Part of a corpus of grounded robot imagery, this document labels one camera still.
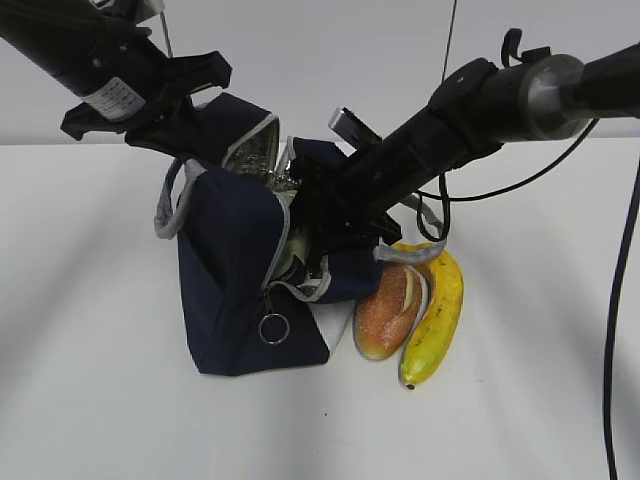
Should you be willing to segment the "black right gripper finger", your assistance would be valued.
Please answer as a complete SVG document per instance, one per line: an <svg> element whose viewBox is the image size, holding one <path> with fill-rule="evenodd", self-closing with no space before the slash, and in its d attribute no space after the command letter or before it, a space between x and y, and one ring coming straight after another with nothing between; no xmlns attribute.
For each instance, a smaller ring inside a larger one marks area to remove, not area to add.
<svg viewBox="0 0 640 480"><path fill-rule="evenodd" d="M305 261L303 285L323 285L328 282L328 237L320 227L305 226L308 252Z"/></svg>

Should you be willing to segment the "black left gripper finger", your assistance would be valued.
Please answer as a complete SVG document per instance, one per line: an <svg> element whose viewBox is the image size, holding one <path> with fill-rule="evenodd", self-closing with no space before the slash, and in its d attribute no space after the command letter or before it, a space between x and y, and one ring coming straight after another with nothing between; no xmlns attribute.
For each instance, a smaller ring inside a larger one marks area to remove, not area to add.
<svg viewBox="0 0 640 480"><path fill-rule="evenodd" d="M222 104L181 104L174 118L175 158L196 159L221 167L233 137L233 112Z"/></svg>

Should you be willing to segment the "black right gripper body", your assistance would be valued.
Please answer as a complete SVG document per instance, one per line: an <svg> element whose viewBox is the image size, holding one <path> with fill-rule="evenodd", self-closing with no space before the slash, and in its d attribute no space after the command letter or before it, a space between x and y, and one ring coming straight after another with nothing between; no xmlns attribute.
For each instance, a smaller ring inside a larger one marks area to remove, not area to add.
<svg viewBox="0 0 640 480"><path fill-rule="evenodd" d="M361 194L341 186L347 166L346 159L327 164L309 155L292 161L289 173L299 182L290 207L294 228L306 230L322 253L399 241L401 227L389 214L368 213Z"/></svg>

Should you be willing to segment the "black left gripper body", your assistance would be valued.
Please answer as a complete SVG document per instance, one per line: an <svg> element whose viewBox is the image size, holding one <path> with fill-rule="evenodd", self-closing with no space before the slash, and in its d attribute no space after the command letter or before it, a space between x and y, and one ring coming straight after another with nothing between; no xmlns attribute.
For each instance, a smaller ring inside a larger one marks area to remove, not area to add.
<svg viewBox="0 0 640 480"><path fill-rule="evenodd" d="M170 58L161 70L160 87L151 92L146 105L133 116L110 121L83 102L65 113L61 130L76 141L89 132L122 134L132 147L174 155L178 146L174 118L180 105L193 106L193 93L228 87L231 75L231 65L218 51Z"/></svg>

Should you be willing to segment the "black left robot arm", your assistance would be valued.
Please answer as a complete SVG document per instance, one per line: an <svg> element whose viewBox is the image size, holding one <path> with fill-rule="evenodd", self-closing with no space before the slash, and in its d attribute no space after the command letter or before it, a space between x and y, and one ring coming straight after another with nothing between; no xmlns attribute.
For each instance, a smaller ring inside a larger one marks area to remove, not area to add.
<svg viewBox="0 0 640 480"><path fill-rule="evenodd" d="M142 21L160 1L4 1L1 37L80 99L61 130L121 134L134 147L214 162L222 149L191 96L226 88L232 68L217 51L170 57Z"/></svg>

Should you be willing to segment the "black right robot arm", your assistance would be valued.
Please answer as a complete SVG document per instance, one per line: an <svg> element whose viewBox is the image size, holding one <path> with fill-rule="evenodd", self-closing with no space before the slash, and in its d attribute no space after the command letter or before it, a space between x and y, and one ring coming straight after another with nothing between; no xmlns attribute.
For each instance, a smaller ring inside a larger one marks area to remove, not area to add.
<svg viewBox="0 0 640 480"><path fill-rule="evenodd" d="M348 116L336 132L353 154L336 167L309 156L292 165L301 181L292 223L310 234L306 265L316 271L326 254L399 241L391 207L506 143L563 140L591 119L638 115L639 47L632 45L589 63L548 49L503 68L477 58L385 138Z"/></svg>

